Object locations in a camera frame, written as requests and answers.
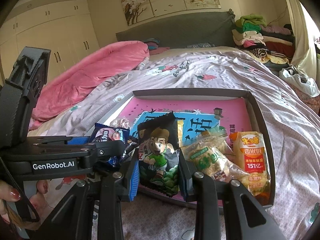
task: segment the pink comforter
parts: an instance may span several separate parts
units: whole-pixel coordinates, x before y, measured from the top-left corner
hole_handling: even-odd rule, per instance
[[[121,41],[85,57],[43,88],[29,129],[38,128],[42,122],[81,102],[107,78],[132,70],[148,56],[147,44]]]

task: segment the white wardrobe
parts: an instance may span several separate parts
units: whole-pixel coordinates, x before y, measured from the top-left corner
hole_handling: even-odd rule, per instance
[[[87,1],[47,4],[6,21],[0,29],[5,78],[25,46],[51,49],[48,81],[98,50]]]

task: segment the white plastic bag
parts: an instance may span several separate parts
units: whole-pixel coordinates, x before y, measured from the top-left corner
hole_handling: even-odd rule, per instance
[[[279,72],[279,77],[286,83],[295,86],[305,94],[311,96],[312,98],[317,97],[320,94],[318,86],[313,78],[309,78],[304,73],[290,75],[286,69],[282,69]],[[306,83],[301,81],[301,78],[307,79]]]

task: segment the rice cracker bag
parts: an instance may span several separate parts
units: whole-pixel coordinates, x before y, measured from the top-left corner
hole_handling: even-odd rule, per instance
[[[242,184],[260,204],[268,204],[270,172],[262,133],[236,132],[230,134],[229,138],[234,141],[235,164],[249,173],[241,179]]]

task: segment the gray headboard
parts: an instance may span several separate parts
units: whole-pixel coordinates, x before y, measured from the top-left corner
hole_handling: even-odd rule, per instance
[[[158,38],[160,47],[185,48],[188,45],[211,42],[215,46],[234,47],[231,30],[235,15],[228,12],[197,12],[170,16],[147,22],[116,33],[118,41],[143,41]]]

